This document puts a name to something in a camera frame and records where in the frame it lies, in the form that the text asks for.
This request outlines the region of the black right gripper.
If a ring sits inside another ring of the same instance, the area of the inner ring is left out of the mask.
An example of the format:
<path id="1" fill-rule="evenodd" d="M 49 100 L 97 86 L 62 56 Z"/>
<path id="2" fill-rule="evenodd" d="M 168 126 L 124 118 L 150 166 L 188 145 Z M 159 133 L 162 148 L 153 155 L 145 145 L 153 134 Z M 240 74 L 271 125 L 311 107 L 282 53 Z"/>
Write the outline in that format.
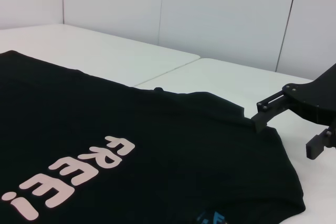
<path id="1" fill-rule="evenodd" d="M 258 102 L 258 112 L 251 118 L 255 131 L 262 131 L 271 119 L 288 107 L 296 115 L 312 123 L 325 126 L 336 124 L 336 64 L 314 81 L 289 83 L 283 86 L 282 91 Z M 307 158 L 316 159 L 325 147 L 336 148 L 336 129 L 330 127 L 315 135 L 306 144 Z"/>

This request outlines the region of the black t-shirt with FREE print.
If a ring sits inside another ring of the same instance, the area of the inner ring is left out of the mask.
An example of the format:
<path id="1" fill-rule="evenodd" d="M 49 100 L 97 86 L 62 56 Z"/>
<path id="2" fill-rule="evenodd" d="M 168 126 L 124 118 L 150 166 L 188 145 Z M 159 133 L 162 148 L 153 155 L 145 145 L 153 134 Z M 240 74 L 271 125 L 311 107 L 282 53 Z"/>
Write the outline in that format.
<path id="1" fill-rule="evenodd" d="M 0 54 L 0 224 L 280 224 L 305 208 L 277 131 L 240 106 Z"/>

